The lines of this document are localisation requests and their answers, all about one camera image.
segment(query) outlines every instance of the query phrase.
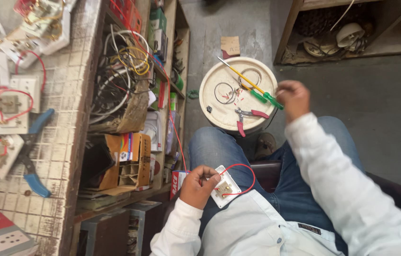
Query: hand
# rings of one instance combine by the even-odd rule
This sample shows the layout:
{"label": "hand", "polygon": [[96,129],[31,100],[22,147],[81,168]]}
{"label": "hand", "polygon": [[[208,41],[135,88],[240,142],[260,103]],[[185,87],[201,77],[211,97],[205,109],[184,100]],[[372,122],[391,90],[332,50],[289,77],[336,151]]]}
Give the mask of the hand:
{"label": "hand", "polygon": [[310,91],[299,81],[285,80],[278,84],[277,101],[286,112],[286,123],[310,113]]}
{"label": "hand", "polygon": [[221,177],[215,169],[206,165],[196,167],[186,176],[181,185],[180,200],[203,210],[207,204],[208,197]]}

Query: white shirt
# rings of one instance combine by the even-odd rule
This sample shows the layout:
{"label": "white shirt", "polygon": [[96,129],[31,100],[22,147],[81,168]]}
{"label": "white shirt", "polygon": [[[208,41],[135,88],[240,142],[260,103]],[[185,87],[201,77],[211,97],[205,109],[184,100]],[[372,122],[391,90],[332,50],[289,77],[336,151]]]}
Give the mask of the white shirt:
{"label": "white shirt", "polygon": [[[309,113],[294,120],[285,135],[302,178],[348,244],[349,254],[401,256],[401,210],[352,164],[316,116]],[[201,241],[202,212],[178,199],[161,233],[150,243],[151,255],[343,255],[336,250],[332,232],[285,221],[255,190],[215,214]]]}

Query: concrete floor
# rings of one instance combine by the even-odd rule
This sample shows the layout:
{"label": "concrete floor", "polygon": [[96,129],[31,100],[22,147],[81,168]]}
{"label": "concrete floor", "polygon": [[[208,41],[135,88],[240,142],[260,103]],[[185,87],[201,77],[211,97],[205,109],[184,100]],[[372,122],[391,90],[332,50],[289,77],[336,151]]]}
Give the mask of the concrete floor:
{"label": "concrete floor", "polygon": [[[365,171],[401,184],[401,55],[357,58],[308,67],[273,66],[270,0],[181,0],[191,27],[188,90],[199,89],[204,75],[221,55],[220,37],[239,36],[242,56],[262,61],[278,81],[302,81],[311,90],[317,116],[334,116],[349,129]],[[284,112],[278,112],[267,132],[278,145],[284,141]],[[198,100],[188,99],[185,122],[188,142],[200,127],[211,126]],[[249,159],[256,136],[239,140]]]}

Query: green wire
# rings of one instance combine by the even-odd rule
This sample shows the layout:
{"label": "green wire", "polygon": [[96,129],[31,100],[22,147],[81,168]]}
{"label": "green wire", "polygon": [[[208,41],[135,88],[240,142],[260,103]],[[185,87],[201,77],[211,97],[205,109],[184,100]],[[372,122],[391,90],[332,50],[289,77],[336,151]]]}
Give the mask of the green wire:
{"label": "green wire", "polygon": [[188,92],[188,98],[194,100],[199,98],[199,90],[191,90]]}

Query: blue-handled pliers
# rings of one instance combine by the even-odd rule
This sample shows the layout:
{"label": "blue-handled pliers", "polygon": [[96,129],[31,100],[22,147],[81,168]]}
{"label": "blue-handled pliers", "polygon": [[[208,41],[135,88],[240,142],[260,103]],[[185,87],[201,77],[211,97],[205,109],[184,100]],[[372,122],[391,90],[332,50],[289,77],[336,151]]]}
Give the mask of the blue-handled pliers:
{"label": "blue-handled pliers", "polygon": [[20,135],[25,143],[23,144],[20,154],[17,157],[17,161],[15,162],[15,165],[20,162],[25,165],[27,174],[23,174],[23,177],[28,182],[30,188],[36,194],[42,197],[49,197],[50,191],[47,188],[45,188],[45,186],[39,180],[39,177],[36,174],[36,169],[34,167],[34,164],[28,157],[28,154],[34,145],[34,142],[36,141],[38,133],[41,132],[47,120],[53,113],[55,113],[55,110],[53,108],[49,108],[49,110],[45,111],[36,119],[36,121],[34,121],[33,125],[28,130],[28,134]]}

